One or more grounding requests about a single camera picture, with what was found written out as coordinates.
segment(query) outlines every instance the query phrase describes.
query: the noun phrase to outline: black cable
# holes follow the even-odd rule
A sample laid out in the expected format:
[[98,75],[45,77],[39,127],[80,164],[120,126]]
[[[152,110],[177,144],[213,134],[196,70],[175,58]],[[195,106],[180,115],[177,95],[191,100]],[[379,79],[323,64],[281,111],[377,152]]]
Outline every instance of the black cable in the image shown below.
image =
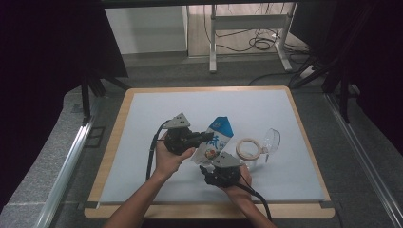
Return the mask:
[[270,6],[270,8],[269,8],[269,6],[267,5],[267,8],[269,9],[269,11],[266,10],[266,14],[267,14],[267,13],[270,14],[270,11],[272,10],[273,5],[275,5],[275,4],[272,3],[272,5]]
[[285,6],[285,3],[282,3],[281,12],[279,14],[282,14],[282,10],[284,10],[284,6]]
[[311,54],[309,54],[309,53],[298,53],[298,54],[290,54],[289,55],[289,60],[291,61],[291,62],[293,62],[293,63],[295,63],[295,64],[298,64],[298,65],[301,65],[301,64],[304,64],[305,63],[305,61],[303,61],[303,62],[298,62],[297,60],[295,60],[294,58],[293,58],[293,56],[295,56],[295,55],[308,55],[308,56],[310,56]]
[[231,9],[229,9],[229,5],[230,5],[230,4],[228,4],[228,10],[231,12],[231,15],[232,15],[233,13],[232,13]]
[[247,86],[251,86],[252,83],[254,83],[255,81],[260,80],[260,79],[265,78],[265,77],[270,77],[270,76],[279,76],[279,75],[295,74],[295,75],[293,76],[293,78],[296,78],[297,76],[299,76],[300,73],[302,73],[302,72],[307,68],[307,67],[306,67],[306,68],[304,68],[304,67],[305,67],[305,65],[307,64],[308,60],[309,60],[311,57],[312,57],[312,56],[310,55],[310,56],[308,57],[308,59],[302,64],[302,66],[301,66],[301,67],[299,68],[299,70],[297,70],[297,71],[288,72],[288,73],[271,73],[271,74],[264,74],[264,75],[261,75],[261,76],[255,78],[255,79],[253,79],[251,82],[249,82],[249,84],[248,84]]
[[284,50],[286,50],[289,53],[296,53],[296,54],[309,54],[309,55],[315,55],[314,51],[311,51],[310,49],[307,50],[302,50],[302,49],[292,49],[287,46],[283,47]]
[[260,6],[258,7],[258,9],[256,9],[255,14],[259,11],[260,8],[262,8],[263,4],[260,3]]
[[246,187],[245,185],[240,184],[240,183],[238,183],[238,182],[235,182],[234,185],[237,186],[238,188],[243,189],[243,190],[245,190],[246,192],[250,193],[252,196],[257,197],[257,198],[261,201],[261,203],[263,204],[264,209],[266,210],[267,218],[268,218],[270,221],[273,221],[272,214],[270,213],[269,206],[267,205],[267,201],[266,201],[266,199],[265,199],[261,194],[259,194],[257,191],[255,191],[255,189],[253,189],[253,188],[248,188],[248,187]]
[[221,174],[215,173],[215,175],[219,176],[221,179],[223,179],[225,181],[231,182],[234,186],[237,186],[238,188],[248,192],[252,196],[257,197],[261,201],[261,203],[263,204],[264,209],[266,210],[267,218],[270,221],[273,221],[272,214],[270,213],[270,209],[269,209],[269,206],[267,205],[266,199],[261,194],[259,194],[257,191],[255,191],[255,189],[253,189],[252,186],[249,185],[249,183],[246,181],[245,178],[243,178],[243,179],[245,180],[245,182],[248,185],[248,187],[243,185],[243,184],[241,184],[241,183],[239,183],[239,182],[230,181],[229,179],[227,179],[225,176],[223,176]]
[[289,46],[289,47],[293,47],[293,48],[309,48],[308,46],[293,46],[293,45],[289,45],[287,43],[284,43],[284,45]]
[[155,150],[155,147],[157,146],[158,137],[160,135],[161,130],[163,130],[163,126],[168,122],[169,121],[165,121],[163,124],[161,124],[160,128],[158,128],[157,133],[155,133],[154,138],[152,139],[150,149],[148,151],[148,164],[147,164],[147,171],[145,174],[146,181],[150,178],[150,175],[151,175],[151,166],[152,166],[152,161],[153,161],[153,157],[154,157],[154,150]]
[[224,34],[224,35],[218,35],[217,32],[216,32],[216,36],[219,37],[219,38],[221,38],[221,37],[225,37],[225,36],[237,35],[237,34],[240,34],[240,33],[246,32],[246,31],[250,31],[250,30],[252,30],[252,29],[246,29],[246,30],[237,31],[237,32],[233,32],[233,33],[229,33],[229,34]]

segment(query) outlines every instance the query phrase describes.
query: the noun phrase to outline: metal frame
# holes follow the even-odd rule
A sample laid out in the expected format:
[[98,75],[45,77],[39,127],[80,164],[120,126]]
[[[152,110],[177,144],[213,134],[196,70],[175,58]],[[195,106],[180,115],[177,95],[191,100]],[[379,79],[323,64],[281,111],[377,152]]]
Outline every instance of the metal frame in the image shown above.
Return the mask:
[[278,56],[285,71],[290,72],[293,68],[284,52],[284,43],[291,26],[296,2],[287,14],[272,15],[240,15],[240,16],[217,16],[216,5],[211,6],[211,43],[210,43],[210,72],[217,72],[216,30],[235,29],[282,29],[279,42],[275,43]]
[[[94,105],[92,107],[92,113],[94,115],[97,113],[99,101],[100,99],[95,99]],[[53,184],[52,189],[48,195],[48,198],[45,202],[44,207],[39,214],[38,219],[35,222],[33,227],[49,227],[54,214],[59,206],[60,200],[62,196],[65,194],[67,184],[70,180],[71,174],[74,171],[75,165],[80,158],[81,151],[86,143],[86,138],[89,134],[89,131],[94,123],[95,116],[91,116],[87,124],[84,124],[80,127],[77,136],[68,151],[67,157],[65,159],[65,163],[62,166],[62,169],[57,176],[55,183]]]

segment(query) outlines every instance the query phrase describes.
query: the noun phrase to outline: tape roll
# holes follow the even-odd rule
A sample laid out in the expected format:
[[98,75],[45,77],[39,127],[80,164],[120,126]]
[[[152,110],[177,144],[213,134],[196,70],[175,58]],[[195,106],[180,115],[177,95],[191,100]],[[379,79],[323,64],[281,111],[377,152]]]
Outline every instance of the tape roll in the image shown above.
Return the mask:
[[[245,156],[244,154],[242,154],[242,151],[240,151],[240,145],[243,144],[243,143],[253,143],[253,144],[257,147],[258,153],[257,153],[256,155],[254,155],[254,156]],[[250,139],[250,138],[246,138],[246,139],[243,139],[243,140],[238,141],[237,147],[236,147],[236,151],[237,151],[237,155],[238,155],[242,160],[245,160],[245,161],[247,161],[247,162],[252,162],[252,161],[254,161],[254,160],[256,160],[256,159],[259,158],[259,156],[260,156],[260,154],[261,154],[261,146],[260,146],[260,144],[259,144],[256,140]]]

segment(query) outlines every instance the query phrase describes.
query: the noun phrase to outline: hand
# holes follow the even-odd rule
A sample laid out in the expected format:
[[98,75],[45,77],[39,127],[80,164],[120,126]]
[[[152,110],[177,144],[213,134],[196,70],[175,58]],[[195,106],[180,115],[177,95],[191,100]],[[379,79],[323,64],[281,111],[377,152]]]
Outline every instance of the hand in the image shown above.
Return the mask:
[[[252,177],[245,164],[240,167],[240,174],[244,178],[243,179],[242,177],[240,177],[239,181],[240,184],[245,186],[247,186],[248,184],[252,185]],[[221,188],[221,190],[224,191],[228,196],[228,198],[238,207],[242,206],[242,204],[245,203],[246,201],[252,201],[251,195],[245,190],[238,188],[237,186]]]
[[159,175],[160,177],[168,180],[172,174],[178,171],[179,166],[183,160],[192,157],[195,152],[195,148],[189,148],[178,156],[168,151],[163,140],[166,133],[158,140],[156,149],[156,168],[153,175]]

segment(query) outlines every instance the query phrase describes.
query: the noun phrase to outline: white paper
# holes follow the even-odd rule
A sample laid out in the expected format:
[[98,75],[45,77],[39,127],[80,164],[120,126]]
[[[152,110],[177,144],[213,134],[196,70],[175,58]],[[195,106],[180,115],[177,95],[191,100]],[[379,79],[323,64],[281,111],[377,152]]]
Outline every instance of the white paper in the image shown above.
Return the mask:
[[[181,112],[191,123],[189,128],[198,132],[205,131],[216,117],[228,117],[234,137],[223,151],[233,155],[241,139],[261,143],[269,128],[278,130],[278,151],[268,163],[261,158],[263,162],[258,161],[252,169],[252,186],[269,201],[324,200],[287,93],[254,90],[136,94],[101,202],[123,202],[144,183],[154,134],[164,121]],[[188,160],[163,186],[155,201],[211,202],[228,198],[217,187],[207,185],[200,168]]]

